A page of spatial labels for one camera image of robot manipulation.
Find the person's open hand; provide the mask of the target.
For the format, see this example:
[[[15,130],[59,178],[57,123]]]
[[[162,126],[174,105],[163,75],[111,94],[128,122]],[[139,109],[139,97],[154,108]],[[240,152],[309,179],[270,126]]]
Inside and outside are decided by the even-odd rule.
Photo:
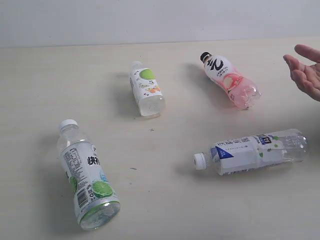
[[[286,54],[284,61],[289,67],[290,78],[297,88],[315,101],[320,101],[320,51],[310,46],[297,44],[294,50],[300,56],[315,62],[305,65],[295,57]]]

